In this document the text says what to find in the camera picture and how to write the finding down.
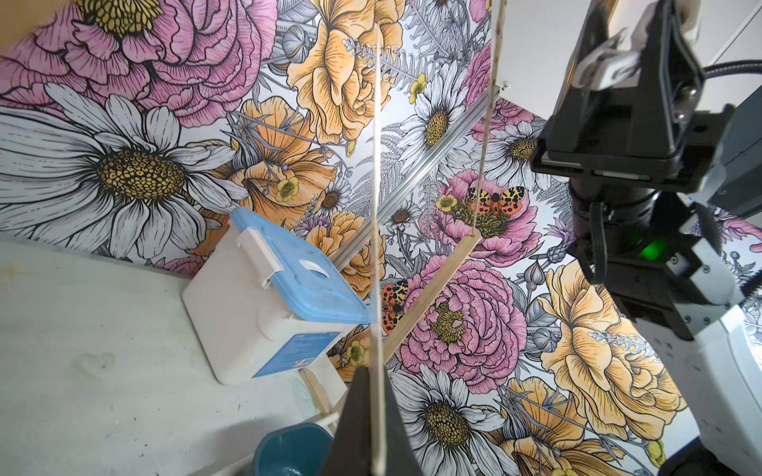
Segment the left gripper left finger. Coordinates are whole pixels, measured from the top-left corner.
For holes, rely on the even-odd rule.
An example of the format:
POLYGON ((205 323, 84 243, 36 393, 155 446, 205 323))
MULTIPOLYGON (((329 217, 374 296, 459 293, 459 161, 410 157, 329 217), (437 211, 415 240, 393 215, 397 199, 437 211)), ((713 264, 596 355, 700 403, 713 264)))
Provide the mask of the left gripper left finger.
POLYGON ((359 367, 347 392, 331 450, 321 469, 323 476, 371 474, 370 373, 359 367))

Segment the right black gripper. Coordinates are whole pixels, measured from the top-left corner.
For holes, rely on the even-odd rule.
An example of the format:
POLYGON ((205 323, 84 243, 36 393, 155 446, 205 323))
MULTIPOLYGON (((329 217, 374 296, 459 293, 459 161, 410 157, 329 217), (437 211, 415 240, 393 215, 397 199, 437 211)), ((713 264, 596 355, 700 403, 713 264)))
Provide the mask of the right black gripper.
POLYGON ((603 91, 572 87, 577 62, 614 35, 593 6, 569 78, 530 160, 533 171, 654 190, 701 190, 718 162, 732 106, 699 109, 708 74, 694 53, 700 2, 656 1, 618 49, 639 51, 640 69, 603 91))

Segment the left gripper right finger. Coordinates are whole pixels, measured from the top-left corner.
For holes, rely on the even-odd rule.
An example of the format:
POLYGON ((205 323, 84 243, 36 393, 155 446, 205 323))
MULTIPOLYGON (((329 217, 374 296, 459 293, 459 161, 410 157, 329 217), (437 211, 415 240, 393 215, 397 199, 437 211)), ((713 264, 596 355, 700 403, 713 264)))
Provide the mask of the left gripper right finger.
POLYGON ((407 436, 400 408, 387 371, 384 372, 384 384, 386 424, 385 474, 390 476, 422 476, 423 472, 419 462, 416 460, 407 436))

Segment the grey clothespin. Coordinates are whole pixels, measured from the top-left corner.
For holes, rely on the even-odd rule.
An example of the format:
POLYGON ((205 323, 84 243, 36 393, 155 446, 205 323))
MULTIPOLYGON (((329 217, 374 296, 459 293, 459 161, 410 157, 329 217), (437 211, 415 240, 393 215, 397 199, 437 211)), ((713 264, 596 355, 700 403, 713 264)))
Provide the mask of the grey clothespin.
POLYGON ((616 87, 636 75, 640 69, 641 53, 618 49, 626 35, 627 29, 623 28, 578 61, 575 74, 571 79, 571 86, 578 89, 603 91, 616 87))

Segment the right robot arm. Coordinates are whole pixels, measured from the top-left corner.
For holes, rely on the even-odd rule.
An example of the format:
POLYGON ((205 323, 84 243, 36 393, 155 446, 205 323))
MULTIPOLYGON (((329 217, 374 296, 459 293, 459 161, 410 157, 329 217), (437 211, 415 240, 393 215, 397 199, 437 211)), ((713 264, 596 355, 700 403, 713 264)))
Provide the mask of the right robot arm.
POLYGON ((757 475, 761 368, 741 306, 761 279, 738 284, 706 208, 735 109, 700 110, 699 22, 699 2, 654 2, 623 51, 606 7, 591 4, 530 163, 569 179, 571 255, 651 344, 697 421, 663 472, 757 475))

